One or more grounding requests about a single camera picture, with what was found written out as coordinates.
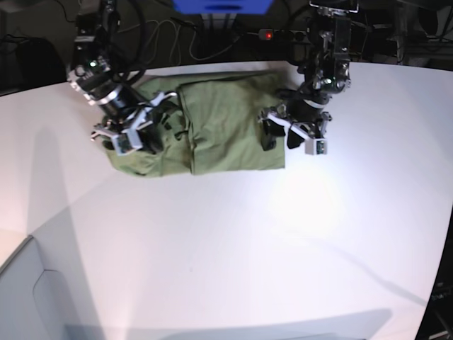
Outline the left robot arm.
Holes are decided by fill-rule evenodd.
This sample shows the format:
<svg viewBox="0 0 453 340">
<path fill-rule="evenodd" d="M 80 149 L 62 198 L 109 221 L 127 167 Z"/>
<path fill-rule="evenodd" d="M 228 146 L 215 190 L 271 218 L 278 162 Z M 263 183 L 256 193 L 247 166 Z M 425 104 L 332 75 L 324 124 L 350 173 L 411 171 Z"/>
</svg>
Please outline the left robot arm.
<svg viewBox="0 0 453 340">
<path fill-rule="evenodd" d="M 359 11 L 359 2 L 310 1 L 305 8 L 316 12 L 306 27 L 311 49 L 297 65 L 304 81 L 297 89 L 278 89 L 280 102 L 258 116 L 265 151 L 276 148 L 277 138 L 286 137 L 290 149 L 304 145 L 307 154 L 326 154 L 325 134 L 332 121 L 326 106 L 350 86 L 350 14 Z"/>
</svg>

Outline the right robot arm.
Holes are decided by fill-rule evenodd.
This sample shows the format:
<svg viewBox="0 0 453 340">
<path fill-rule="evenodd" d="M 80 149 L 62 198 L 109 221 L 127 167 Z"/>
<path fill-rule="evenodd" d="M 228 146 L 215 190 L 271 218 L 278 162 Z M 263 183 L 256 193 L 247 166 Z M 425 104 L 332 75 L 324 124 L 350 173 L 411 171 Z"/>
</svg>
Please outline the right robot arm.
<svg viewBox="0 0 453 340">
<path fill-rule="evenodd" d="M 138 2 L 130 4 L 139 21 L 139 42 L 135 56 L 127 59 L 114 44 L 120 27 L 116 1 L 81 2 L 67 80 L 89 105 L 103 111 L 102 121 L 93 127 L 92 140 L 102 139 L 119 156 L 136 151 L 157 154 L 163 149 L 158 109 L 176 93 L 158 91 L 147 99 L 133 87 L 144 75 L 147 32 Z"/>
</svg>

